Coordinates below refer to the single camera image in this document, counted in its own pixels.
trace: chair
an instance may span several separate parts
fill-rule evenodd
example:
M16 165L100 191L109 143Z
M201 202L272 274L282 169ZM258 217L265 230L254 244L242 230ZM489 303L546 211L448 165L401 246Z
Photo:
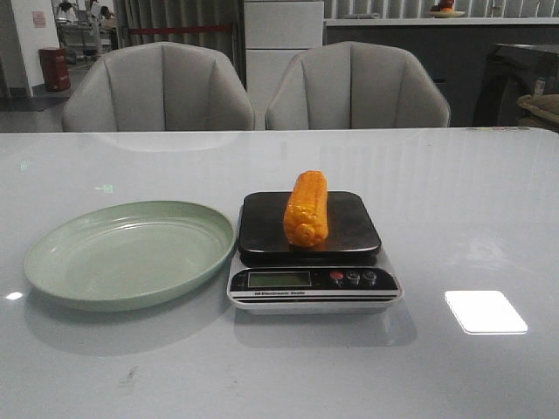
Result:
M445 97L410 52L341 42L292 58L266 129L448 127L449 119Z
M253 130L254 111L222 53L171 42L102 56L62 114L64 131Z

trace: electronic scale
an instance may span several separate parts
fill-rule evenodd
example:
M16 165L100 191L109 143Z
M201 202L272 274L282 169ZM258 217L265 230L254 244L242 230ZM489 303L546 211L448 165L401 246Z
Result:
M227 296L253 314L374 313L402 296L361 198L328 192L328 238L290 245L283 215L291 192L257 192L241 207Z

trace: black weighing plate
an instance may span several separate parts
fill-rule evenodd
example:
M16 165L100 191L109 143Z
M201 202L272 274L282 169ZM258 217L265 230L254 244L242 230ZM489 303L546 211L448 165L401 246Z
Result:
M290 245L283 231L283 216L290 194L257 192L245 198L238 231L238 251L244 262L374 260L381 248L381 239L358 195L328 192L328 238L318 246L300 248Z

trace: green plate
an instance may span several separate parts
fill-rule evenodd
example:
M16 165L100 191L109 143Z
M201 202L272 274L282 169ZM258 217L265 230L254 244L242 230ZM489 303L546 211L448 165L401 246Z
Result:
M27 252L24 272L50 299L89 311L168 301L211 278L235 242L231 223L196 203L150 201L65 223Z

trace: yellow corn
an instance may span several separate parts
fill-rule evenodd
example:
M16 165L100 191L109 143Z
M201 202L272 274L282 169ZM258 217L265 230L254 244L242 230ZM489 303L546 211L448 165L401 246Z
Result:
M309 170L297 178L283 217L287 241L299 247L312 247L328 236L328 187L319 170Z

